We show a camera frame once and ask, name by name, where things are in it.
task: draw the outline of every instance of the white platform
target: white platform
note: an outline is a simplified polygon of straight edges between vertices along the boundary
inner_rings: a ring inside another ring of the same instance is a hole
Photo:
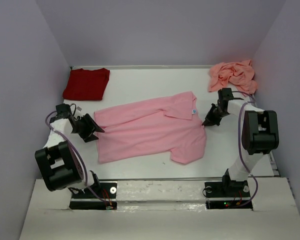
[[[102,211],[68,209],[70,191],[50,192],[37,180],[20,240],[300,240],[285,178],[258,179],[254,211],[206,210],[204,182],[118,181],[118,210]]]
[[[93,116],[95,111],[104,108],[193,91],[199,116],[204,120],[211,103],[218,100],[216,92],[207,91],[208,72],[208,68],[111,69],[102,101],[64,102],[75,103],[83,113]],[[220,126],[207,127],[205,154],[188,165],[170,160],[169,152],[99,164],[95,142],[84,143],[76,134],[70,140],[82,154],[87,168],[95,171],[100,179],[208,178],[221,177],[238,157],[237,128],[238,119],[232,115],[222,119]],[[252,172],[255,176],[273,176],[269,156],[265,155]]]

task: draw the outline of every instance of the robotic arm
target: robotic arm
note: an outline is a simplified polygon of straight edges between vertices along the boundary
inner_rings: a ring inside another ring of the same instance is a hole
[[[34,155],[46,187],[55,191],[81,183],[84,177],[88,176],[84,176],[73,146],[61,135],[79,134],[83,141],[88,143],[98,139],[94,132],[105,131],[89,114],[82,115],[79,108],[76,107],[72,114],[70,105],[65,103],[56,106],[56,115],[47,124],[51,129],[48,141],[43,149],[37,150]],[[98,178],[94,173],[92,177],[95,184]]]
[[[238,126],[242,129],[238,137],[241,138],[240,150],[243,162],[238,157],[222,177],[222,191],[227,196],[243,190],[247,184],[249,173],[246,167],[252,171],[264,154],[269,154],[279,145],[276,112],[254,107],[242,98],[234,97],[231,88],[218,91],[218,102],[212,104],[202,125],[206,127],[220,125],[221,119],[230,114],[240,119],[244,115],[243,121],[241,120]]]

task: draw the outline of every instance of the white wall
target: white wall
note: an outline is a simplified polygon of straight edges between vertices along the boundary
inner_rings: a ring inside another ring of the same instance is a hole
[[[300,212],[300,0],[287,0],[254,56],[258,105],[278,114],[280,173],[290,178]]]
[[[0,0],[0,240],[17,240],[69,66],[34,0]]]
[[[36,0],[71,66],[252,58],[285,0]]]

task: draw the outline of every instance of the red wire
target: red wire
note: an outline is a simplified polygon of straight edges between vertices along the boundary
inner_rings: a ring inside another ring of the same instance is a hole
[[[106,196],[105,196],[105,193],[102,191],[102,196],[103,196],[103,199],[106,200]]]
[[[237,194],[234,194],[234,199],[230,202],[232,204],[236,200]]]
[[[112,206],[112,202],[110,200],[110,197],[109,197],[109,194],[108,194],[107,190],[103,189],[103,191],[105,192],[105,194],[106,194],[106,196],[107,196],[107,198],[109,200],[110,206]]]
[[[239,205],[240,205],[242,203],[242,194],[240,191],[239,191],[239,194],[240,194],[240,202],[239,202]]]

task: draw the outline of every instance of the pink shirt sleeve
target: pink shirt sleeve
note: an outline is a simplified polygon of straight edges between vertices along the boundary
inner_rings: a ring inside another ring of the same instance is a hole
[[[159,111],[163,111],[164,115],[169,117],[191,120],[191,109],[195,98],[193,93],[188,91],[173,97],[159,97],[99,110],[94,113],[94,118],[103,128],[124,124]]]

